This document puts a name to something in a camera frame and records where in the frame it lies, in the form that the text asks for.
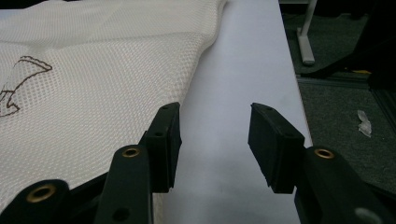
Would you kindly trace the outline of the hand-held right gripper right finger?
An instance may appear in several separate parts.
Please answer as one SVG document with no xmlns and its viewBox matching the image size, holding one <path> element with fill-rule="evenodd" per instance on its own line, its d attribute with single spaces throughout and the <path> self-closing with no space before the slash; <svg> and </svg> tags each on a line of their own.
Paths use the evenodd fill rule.
<svg viewBox="0 0 396 224">
<path fill-rule="evenodd" d="M 304 136 L 271 106 L 253 103 L 247 142 L 272 191 L 292 194 Z"/>
</svg>

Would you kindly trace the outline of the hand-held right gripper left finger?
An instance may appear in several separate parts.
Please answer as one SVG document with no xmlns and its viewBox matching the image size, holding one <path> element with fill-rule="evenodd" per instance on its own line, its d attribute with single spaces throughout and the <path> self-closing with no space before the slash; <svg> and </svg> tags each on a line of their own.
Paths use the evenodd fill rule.
<svg viewBox="0 0 396 224">
<path fill-rule="evenodd" d="M 179 102 L 161 106 L 140 140 L 148 151 L 151 186 L 155 193 L 167 193 L 175 185 L 182 144 L 179 109 Z"/>
</svg>

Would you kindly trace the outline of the black stand with dark curtain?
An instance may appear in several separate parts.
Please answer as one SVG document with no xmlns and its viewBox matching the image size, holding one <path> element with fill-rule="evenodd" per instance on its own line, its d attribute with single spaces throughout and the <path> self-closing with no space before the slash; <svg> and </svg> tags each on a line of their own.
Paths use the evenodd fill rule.
<svg viewBox="0 0 396 224">
<path fill-rule="evenodd" d="M 396 0 L 375 0 L 354 51 L 302 77 L 327 78 L 343 68 L 369 71 L 371 89 L 396 89 Z"/>
</svg>

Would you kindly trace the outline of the small crumpled white paper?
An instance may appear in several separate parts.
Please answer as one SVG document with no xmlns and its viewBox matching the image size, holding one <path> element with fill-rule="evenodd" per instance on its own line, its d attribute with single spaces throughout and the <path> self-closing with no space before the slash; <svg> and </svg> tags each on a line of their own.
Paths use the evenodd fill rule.
<svg viewBox="0 0 396 224">
<path fill-rule="evenodd" d="M 359 131 L 361 133 L 363 133 L 365 136 L 371 137 L 372 136 L 372 124 L 371 124 L 371 121 L 368 120 L 368 117 L 367 117 L 367 115 L 365 114 L 364 111 L 358 110 L 357 114 L 358 114 L 359 120 L 361 121 L 361 123 L 359 124 Z"/>
</svg>

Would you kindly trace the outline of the cream mesh laundry bag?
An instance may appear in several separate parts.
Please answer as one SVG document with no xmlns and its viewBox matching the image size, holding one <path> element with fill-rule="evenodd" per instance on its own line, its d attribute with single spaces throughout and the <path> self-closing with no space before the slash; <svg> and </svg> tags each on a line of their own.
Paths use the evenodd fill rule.
<svg viewBox="0 0 396 224">
<path fill-rule="evenodd" d="M 0 19 L 0 212 L 26 187 L 77 187 L 182 102 L 226 0 L 46 1 Z"/>
</svg>

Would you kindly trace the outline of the white metal desk frame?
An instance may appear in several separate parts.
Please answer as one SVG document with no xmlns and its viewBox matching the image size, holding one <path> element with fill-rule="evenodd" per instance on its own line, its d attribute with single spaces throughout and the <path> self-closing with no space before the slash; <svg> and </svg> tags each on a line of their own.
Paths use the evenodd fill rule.
<svg viewBox="0 0 396 224">
<path fill-rule="evenodd" d="M 296 30 L 300 54 L 303 65 L 312 66 L 315 64 L 315 57 L 308 38 L 311 21 L 314 16 L 318 0 L 307 0 L 307 8 L 304 17 L 304 24 Z"/>
</svg>

